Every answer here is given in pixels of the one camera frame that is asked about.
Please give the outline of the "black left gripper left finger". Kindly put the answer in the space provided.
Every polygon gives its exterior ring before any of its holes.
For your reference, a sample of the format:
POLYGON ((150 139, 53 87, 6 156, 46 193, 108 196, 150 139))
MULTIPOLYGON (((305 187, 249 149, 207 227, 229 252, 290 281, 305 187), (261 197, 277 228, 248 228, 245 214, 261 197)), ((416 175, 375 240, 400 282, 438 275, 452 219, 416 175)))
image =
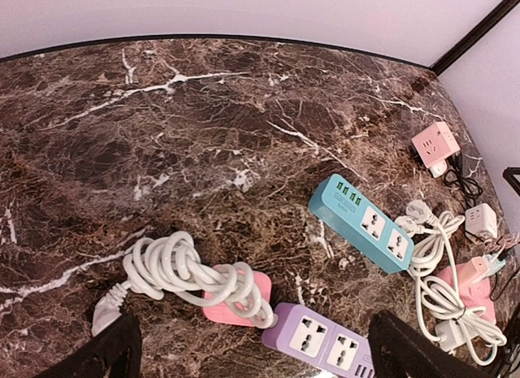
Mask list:
POLYGON ((43 377, 133 377, 141 370, 139 319, 121 315, 75 353, 42 372, 43 377))

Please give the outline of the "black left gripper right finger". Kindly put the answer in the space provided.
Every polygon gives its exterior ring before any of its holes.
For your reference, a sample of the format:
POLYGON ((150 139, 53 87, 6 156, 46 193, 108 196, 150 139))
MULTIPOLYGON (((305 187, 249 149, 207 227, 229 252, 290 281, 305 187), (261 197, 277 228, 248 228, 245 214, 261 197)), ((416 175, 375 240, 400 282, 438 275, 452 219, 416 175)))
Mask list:
POLYGON ((378 378, 479 378, 488 374, 445 353, 391 311, 372 315, 368 341, 378 378))

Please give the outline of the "pink adapter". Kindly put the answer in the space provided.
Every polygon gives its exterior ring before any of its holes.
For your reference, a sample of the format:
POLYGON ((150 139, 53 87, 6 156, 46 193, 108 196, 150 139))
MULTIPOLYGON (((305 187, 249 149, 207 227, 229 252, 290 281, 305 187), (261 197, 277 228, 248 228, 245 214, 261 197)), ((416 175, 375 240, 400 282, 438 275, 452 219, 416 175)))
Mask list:
POLYGON ((232 265, 236 271, 235 290, 221 303, 215 305, 214 295, 205 291, 203 298, 212 304, 204 306, 204 316, 216 323, 269 328, 276 321, 270 305, 271 279, 243 262, 232 265))

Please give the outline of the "teal charger cube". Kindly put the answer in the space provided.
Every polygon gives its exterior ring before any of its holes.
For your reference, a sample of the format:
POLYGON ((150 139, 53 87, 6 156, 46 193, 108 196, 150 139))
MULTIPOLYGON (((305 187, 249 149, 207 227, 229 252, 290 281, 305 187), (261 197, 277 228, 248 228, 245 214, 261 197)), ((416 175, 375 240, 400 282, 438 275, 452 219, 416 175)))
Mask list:
POLYGON ((483 259, 487 263, 486 276, 492 276, 496 274, 505 266, 505 260, 499 259, 498 254, 485 254, 483 259))

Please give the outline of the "white round power plug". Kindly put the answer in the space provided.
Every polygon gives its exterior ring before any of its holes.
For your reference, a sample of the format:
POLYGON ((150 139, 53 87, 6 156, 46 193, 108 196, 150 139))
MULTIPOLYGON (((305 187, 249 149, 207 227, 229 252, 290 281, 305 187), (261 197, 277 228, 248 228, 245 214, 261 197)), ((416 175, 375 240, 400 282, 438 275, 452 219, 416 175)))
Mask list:
POLYGON ((487 203, 467 209, 465 218, 465 230, 469 234, 482 238, 497 238, 496 212, 487 203))

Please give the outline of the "white square adapter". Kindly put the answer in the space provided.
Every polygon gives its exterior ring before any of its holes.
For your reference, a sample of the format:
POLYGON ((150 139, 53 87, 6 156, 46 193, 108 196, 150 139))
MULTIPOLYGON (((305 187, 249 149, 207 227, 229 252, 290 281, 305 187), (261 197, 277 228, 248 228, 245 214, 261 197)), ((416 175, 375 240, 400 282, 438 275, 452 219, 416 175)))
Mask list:
POLYGON ((429 167, 429 171, 433 178, 439 178, 448 170, 448 163, 445 159, 440 160, 438 163, 433 164, 429 167))

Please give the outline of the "pink cube socket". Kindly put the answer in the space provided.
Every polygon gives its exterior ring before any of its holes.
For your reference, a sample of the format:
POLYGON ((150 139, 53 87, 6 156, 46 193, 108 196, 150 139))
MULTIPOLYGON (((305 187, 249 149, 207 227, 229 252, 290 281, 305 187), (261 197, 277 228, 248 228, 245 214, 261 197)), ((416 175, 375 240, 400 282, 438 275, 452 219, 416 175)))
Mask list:
POLYGON ((447 159, 460 151, 460 146, 451 129, 445 122, 435 122, 416 134, 412 144, 423 164, 429 167, 440 160, 447 159))

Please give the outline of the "white power strip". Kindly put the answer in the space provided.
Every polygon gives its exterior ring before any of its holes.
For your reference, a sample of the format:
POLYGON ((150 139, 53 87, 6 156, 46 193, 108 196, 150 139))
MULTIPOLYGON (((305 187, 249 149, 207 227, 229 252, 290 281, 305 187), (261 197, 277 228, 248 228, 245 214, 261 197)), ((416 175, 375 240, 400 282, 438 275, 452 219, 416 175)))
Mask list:
POLYGON ((435 326, 435 334, 439 338, 440 348, 445 352, 455 350, 466 343, 466 337, 454 319, 439 322, 435 326))

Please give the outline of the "purple power strip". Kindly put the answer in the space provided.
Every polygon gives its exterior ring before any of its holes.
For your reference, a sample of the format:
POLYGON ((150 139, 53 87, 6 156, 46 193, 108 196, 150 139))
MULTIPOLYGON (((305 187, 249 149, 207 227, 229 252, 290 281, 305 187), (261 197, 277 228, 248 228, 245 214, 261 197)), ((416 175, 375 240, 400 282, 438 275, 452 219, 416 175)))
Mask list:
POLYGON ((368 340, 310 308, 281 302, 262 343, 339 377, 376 376, 368 340))

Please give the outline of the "pink triangular power strip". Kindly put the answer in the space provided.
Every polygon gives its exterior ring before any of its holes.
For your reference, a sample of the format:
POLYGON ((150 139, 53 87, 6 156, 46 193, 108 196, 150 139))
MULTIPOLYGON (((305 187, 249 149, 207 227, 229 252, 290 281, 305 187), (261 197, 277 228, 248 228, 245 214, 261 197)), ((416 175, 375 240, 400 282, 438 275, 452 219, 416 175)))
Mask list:
POLYGON ((488 277, 470 285, 467 289, 459 290, 459 292, 460 298, 466 307, 484 306, 485 311, 477 312, 477 315, 492 324, 496 323, 495 303, 491 300, 491 282, 488 277))

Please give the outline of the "peach charger cube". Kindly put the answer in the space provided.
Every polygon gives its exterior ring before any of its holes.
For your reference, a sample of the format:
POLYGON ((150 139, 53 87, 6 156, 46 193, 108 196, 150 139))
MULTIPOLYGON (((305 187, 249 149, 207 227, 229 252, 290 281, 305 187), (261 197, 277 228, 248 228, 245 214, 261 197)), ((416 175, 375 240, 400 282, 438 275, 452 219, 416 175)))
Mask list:
POLYGON ((488 276, 489 264, 483 256, 473 257, 457 269, 457 281, 460 290, 481 281, 488 276))

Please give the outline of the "teal power strip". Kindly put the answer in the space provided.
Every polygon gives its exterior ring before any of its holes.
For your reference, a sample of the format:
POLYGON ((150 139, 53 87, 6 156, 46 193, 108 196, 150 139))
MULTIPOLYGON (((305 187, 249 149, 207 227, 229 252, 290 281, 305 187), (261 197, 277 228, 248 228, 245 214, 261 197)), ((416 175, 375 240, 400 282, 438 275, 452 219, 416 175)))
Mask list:
POLYGON ((308 207, 386 273, 409 268, 414 249, 411 238, 341 175, 335 173, 322 181, 308 207))

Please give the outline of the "black frame post right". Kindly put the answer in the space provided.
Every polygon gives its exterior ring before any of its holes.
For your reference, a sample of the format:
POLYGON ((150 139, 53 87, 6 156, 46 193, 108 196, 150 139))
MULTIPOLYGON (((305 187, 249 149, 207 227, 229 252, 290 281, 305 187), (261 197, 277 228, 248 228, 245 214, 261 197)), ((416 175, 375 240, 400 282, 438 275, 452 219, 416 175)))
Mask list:
POLYGON ((430 70, 437 76, 444 73, 515 9, 519 5, 519 1, 520 0, 501 0, 496 7, 480 20, 454 47, 435 61, 434 64, 430 66, 430 70))

